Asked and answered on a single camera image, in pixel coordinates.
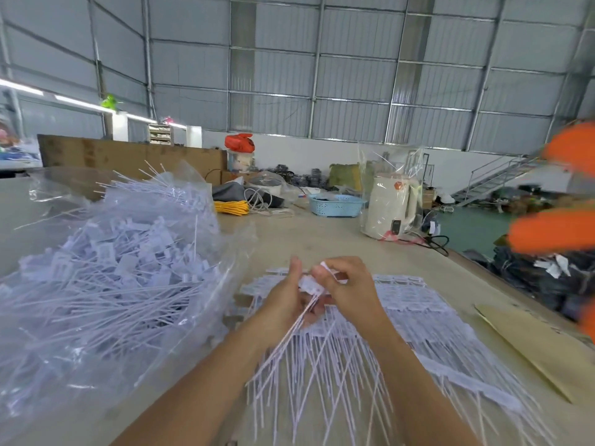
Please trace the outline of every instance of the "red bag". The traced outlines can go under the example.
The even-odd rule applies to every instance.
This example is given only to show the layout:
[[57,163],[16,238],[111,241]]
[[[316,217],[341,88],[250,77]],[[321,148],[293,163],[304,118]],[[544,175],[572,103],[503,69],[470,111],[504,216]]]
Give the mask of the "red bag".
[[252,134],[240,133],[229,135],[225,137],[225,146],[231,151],[237,151],[239,153],[252,153],[255,149]]

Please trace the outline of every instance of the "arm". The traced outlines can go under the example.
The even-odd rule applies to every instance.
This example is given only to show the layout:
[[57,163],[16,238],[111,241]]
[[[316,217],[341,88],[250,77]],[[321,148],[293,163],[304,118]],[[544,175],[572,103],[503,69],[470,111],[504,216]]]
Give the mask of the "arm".
[[368,342],[384,375],[405,444],[431,446],[478,446],[471,428],[457,415],[413,351],[386,315],[372,276],[357,257],[324,260],[332,269],[347,274],[340,284],[322,266],[312,275],[331,293],[339,311]]
[[[208,445],[219,430],[258,361],[276,345],[302,312],[298,280],[302,264],[292,258],[289,275],[264,305],[197,367],[151,405],[111,446]],[[319,315],[324,307],[317,306]],[[305,322],[314,322],[309,313]]]

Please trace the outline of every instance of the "fluorescent light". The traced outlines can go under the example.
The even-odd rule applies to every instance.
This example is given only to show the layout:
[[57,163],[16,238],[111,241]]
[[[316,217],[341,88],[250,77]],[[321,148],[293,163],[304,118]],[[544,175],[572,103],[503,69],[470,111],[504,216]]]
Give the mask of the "fluorescent light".
[[23,92],[29,92],[29,93],[35,94],[35,95],[43,95],[43,92],[39,89],[34,89],[29,86],[23,86],[22,84],[18,84],[16,82],[11,82],[11,81],[7,81],[7,80],[0,80],[0,86],[10,87],[12,89],[17,89],[17,90],[20,90]]
[[175,124],[174,122],[166,122],[170,127],[175,127],[175,128],[182,128],[182,129],[186,129],[185,125],[182,124]]
[[146,117],[136,116],[134,114],[126,113],[126,117],[128,117],[128,119],[140,120],[141,122],[147,122],[148,124],[158,124],[159,123],[159,122],[157,122],[157,120],[147,119]]
[[56,100],[59,100],[60,102],[75,104],[77,106],[82,106],[87,109],[92,109],[93,111],[109,112],[111,114],[115,114],[115,111],[113,109],[100,106],[99,104],[87,103],[81,100],[76,100],[74,98],[64,97],[62,95],[55,95],[54,97],[56,97]]

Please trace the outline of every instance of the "corrugated metal wall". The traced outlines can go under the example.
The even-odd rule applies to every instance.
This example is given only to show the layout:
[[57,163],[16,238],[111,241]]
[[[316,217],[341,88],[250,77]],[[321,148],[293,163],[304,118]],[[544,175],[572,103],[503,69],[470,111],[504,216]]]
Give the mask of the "corrugated metal wall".
[[[103,89],[121,109],[147,115],[141,0],[0,0],[0,13],[7,77],[94,104]],[[104,135],[99,113],[23,93],[17,104],[26,136]],[[145,139],[146,124],[131,121],[130,140]]]
[[220,131],[531,153],[594,108],[590,3],[151,0],[156,108]]

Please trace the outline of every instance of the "blue plastic basket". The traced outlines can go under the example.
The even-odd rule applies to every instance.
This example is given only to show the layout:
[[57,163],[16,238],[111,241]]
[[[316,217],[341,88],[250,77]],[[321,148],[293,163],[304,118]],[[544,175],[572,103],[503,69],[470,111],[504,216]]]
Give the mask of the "blue plastic basket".
[[310,211],[324,217],[357,217],[364,203],[354,195],[335,195],[336,200],[319,200],[326,198],[321,194],[309,195],[308,198]]

